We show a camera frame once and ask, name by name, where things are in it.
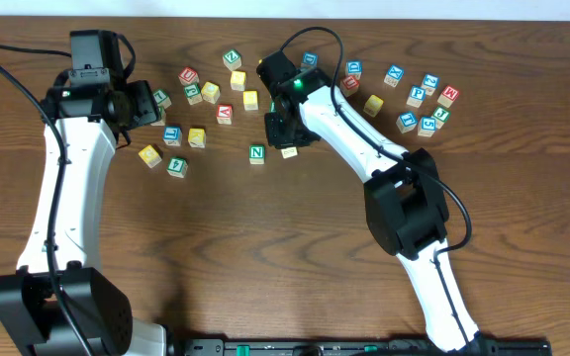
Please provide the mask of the red E block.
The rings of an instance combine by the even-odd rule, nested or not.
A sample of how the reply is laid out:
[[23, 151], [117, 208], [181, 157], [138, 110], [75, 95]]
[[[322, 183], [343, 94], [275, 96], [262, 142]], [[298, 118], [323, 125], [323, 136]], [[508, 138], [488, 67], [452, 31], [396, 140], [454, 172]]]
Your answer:
[[288, 147], [281, 149], [281, 155], [284, 159], [292, 158], [298, 155], [298, 150], [296, 147]]

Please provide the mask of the blue X block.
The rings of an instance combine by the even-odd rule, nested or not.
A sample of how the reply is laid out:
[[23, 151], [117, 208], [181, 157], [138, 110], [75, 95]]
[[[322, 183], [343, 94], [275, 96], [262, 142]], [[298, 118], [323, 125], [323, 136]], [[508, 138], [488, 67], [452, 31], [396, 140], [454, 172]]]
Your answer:
[[392, 88], [396, 88], [404, 73], [405, 71], [402, 67], [392, 64], [385, 74], [384, 83]]

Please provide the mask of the blue d block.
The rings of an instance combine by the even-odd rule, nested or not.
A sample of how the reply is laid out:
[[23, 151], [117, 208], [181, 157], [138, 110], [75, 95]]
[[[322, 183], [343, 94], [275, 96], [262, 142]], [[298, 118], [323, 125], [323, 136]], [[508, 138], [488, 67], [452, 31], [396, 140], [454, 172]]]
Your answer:
[[345, 75], [353, 76], [356, 80], [360, 80], [363, 67], [359, 60], [351, 60], [345, 64]]
[[319, 56], [312, 52], [304, 52], [301, 59], [302, 68], [312, 68], [318, 65]]

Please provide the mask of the green J block right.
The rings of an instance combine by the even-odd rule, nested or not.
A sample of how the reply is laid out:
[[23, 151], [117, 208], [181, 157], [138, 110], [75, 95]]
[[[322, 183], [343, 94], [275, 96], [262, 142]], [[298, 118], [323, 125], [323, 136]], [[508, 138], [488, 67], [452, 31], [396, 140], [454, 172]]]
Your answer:
[[431, 117], [435, 120], [436, 128], [440, 130], [443, 127], [443, 125], [448, 121], [450, 117], [450, 112], [447, 109], [438, 106], [433, 111]]

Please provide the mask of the yellow block centre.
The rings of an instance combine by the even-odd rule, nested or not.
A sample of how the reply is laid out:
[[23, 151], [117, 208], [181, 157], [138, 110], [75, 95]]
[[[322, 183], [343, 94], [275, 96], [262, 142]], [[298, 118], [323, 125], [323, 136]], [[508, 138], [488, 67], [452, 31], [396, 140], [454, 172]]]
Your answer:
[[258, 93], [254, 90], [242, 93], [243, 106], [246, 111], [257, 111], [259, 107]]

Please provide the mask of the green V block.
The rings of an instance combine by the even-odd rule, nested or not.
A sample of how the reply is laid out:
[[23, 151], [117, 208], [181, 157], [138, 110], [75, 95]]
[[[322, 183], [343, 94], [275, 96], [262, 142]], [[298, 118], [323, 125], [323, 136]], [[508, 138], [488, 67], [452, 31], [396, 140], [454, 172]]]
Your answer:
[[166, 111], [163, 107], [158, 107], [159, 120], [151, 123], [151, 126], [165, 126], [166, 125]]

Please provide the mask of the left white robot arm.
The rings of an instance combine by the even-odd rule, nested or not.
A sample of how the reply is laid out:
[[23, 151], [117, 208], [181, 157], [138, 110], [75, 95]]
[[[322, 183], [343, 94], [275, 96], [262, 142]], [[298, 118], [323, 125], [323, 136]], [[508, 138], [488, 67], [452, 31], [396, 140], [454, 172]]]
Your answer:
[[102, 272], [106, 176], [131, 130], [160, 120], [151, 89], [122, 62], [128, 41], [70, 35], [72, 65], [40, 101], [46, 166], [36, 218], [15, 271], [0, 276], [0, 321], [24, 355], [170, 355], [163, 325], [136, 319]]

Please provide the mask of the red u block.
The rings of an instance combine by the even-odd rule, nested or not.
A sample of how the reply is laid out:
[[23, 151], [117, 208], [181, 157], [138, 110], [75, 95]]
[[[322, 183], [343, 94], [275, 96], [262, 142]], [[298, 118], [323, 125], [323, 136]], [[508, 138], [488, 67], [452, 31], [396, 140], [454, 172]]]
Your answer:
[[186, 66], [178, 73], [178, 79], [183, 86], [199, 82], [198, 73], [191, 67]]
[[360, 82], [354, 75], [347, 75], [340, 80], [339, 88], [342, 95], [348, 98], [359, 89]]

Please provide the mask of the yellow S block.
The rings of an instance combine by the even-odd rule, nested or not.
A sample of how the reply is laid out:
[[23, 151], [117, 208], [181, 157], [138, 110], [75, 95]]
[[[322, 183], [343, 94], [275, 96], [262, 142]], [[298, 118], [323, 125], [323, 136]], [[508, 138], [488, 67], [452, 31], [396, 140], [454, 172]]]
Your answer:
[[231, 73], [231, 88], [234, 91], [244, 91], [246, 85], [246, 73], [243, 71], [233, 71]]

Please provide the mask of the blue 5 block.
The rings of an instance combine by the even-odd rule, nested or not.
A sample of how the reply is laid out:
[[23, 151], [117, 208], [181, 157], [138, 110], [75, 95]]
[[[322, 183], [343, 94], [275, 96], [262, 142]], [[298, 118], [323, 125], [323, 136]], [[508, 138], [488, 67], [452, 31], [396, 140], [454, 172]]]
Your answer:
[[432, 117], [422, 117], [418, 126], [418, 136], [432, 137], [437, 131], [436, 119]]

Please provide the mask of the blue 2 block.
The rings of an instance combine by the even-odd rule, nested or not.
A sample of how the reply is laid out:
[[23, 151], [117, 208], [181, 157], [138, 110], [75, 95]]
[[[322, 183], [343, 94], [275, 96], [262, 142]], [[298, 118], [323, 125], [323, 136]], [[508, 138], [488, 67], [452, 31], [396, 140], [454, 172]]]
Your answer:
[[426, 92], [428, 96], [431, 96], [437, 89], [439, 83], [439, 77], [433, 74], [427, 73], [421, 84], [421, 88]]

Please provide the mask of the blue D block right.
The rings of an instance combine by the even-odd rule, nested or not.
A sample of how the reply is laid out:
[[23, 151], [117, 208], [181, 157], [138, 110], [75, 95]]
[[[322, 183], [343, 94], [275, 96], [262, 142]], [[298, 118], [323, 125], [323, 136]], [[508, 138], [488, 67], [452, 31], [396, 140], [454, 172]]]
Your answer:
[[363, 67], [359, 60], [351, 60], [345, 64], [345, 75], [353, 76], [356, 80], [360, 80]]

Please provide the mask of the green N block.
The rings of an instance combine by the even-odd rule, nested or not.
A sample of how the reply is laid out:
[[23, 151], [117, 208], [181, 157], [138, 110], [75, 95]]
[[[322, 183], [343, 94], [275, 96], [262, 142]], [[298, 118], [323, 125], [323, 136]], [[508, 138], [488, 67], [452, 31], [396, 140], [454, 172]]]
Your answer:
[[265, 163], [265, 147], [262, 144], [252, 144], [248, 153], [249, 163], [262, 165]]

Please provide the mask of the blue D block left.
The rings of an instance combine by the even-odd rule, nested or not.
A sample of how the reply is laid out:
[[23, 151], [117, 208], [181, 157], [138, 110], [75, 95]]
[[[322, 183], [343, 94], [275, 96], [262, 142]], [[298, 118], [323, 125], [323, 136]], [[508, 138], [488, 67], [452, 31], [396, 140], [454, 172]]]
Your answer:
[[304, 52], [301, 59], [302, 68], [312, 68], [318, 65], [319, 56], [312, 52]]

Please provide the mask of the yellow O block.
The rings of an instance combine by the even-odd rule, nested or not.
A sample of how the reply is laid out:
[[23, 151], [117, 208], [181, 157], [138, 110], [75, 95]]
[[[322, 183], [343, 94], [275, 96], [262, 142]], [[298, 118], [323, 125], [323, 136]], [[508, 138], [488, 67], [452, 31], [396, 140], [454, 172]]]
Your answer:
[[207, 81], [202, 87], [201, 94], [204, 101], [216, 104], [221, 96], [221, 90], [217, 84]]

